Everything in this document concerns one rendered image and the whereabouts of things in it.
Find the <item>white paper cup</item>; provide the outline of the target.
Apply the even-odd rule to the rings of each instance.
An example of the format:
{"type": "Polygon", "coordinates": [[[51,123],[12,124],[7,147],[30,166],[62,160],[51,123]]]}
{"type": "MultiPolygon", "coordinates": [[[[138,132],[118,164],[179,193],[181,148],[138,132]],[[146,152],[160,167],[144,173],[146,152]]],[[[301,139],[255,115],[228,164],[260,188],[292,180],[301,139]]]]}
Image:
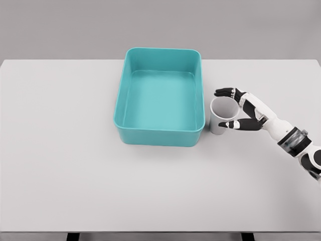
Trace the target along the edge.
{"type": "Polygon", "coordinates": [[[239,114],[239,104],[230,97],[216,97],[210,103],[210,132],[221,135],[226,128],[220,127],[219,123],[234,120],[239,114]]]}

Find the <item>teal plastic basket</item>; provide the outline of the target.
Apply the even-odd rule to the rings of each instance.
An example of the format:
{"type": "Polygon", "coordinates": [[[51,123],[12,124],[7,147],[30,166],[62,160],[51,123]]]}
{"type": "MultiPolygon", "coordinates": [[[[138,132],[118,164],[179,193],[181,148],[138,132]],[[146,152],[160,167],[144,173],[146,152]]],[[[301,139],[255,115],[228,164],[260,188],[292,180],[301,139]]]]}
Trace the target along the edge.
{"type": "Polygon", "coordinates": [[[129,49],[113,122],[126,144],[196,145],[206,123],[201,54],[193,49],[129,49]]]}

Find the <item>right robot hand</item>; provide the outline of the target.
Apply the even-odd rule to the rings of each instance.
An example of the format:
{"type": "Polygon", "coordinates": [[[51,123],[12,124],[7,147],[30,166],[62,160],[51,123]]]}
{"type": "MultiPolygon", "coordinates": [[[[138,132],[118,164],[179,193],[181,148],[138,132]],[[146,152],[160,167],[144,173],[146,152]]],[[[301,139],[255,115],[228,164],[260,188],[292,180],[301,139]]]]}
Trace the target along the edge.
{"type": "Polygon", "coordinates": [[[235,100],[250,117],[221,122],[218,124],[219,127],[241,131],[258,131],[263,128],[267,121],[277,118],[277,115],[266,104],[249,92],[228,87],[216,89],[214,95],[216,97],[225,96],[235,100]]]}

